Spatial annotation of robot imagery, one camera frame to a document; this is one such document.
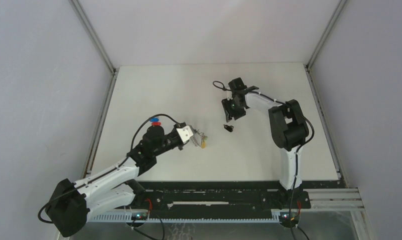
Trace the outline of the black capped silver key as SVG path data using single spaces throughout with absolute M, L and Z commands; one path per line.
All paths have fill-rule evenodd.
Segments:
M 228 132 L 230 132 L 230 133 L 232 133 L 232 132 L 234 131 L 234 126 L 233 126 L 233 125 L 224 124 L 224 125 L 223 125 L 223 128 L 224 128 L 225 130 L 227 130 Z

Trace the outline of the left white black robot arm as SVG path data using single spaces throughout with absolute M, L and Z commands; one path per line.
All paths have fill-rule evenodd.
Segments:
M 129 185 L 136 177 L 157 163 L 157 156 L 178 148 L 182 150 L 194 136 L 194 130 L 185 123 L 175 124 L 168 134 L 160 125 L 152 125 L 137 145 L 112 166 L 89 177 L 71 182 L 60 181 L 49 201 L 42 208 L 63 237 L 80 231 L 88 220 L 117 207 L 142 207 L 146 196 Z

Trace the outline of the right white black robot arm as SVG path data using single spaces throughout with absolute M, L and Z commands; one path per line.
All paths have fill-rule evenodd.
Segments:
M 267 96 L 258 87 L 245 85 L 240 77 L 227 85 L 214 81 L 213 86 L 227 94 L 221 100 L 226 122 L 244 117 L 248 109 L 267 114 L 272 140 L 281 150 L 279 183 L 284 191 L 278 194 L 278 203 L 284 208 L 291 208 L 298 201 L 294 190 L 302 183 L 301 152 L 315 135 L 314 127 L 304 116 L 299 102 L 295 99 L 281 101 Z

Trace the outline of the silver keyring with chain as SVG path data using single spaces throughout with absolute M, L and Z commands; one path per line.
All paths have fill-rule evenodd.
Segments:
M 191 137 L 191 142 L 196 146 L 201 148 L 202 142 L 206 142 L 208 137 L 200 130 L 195 130 L 193 136 Z

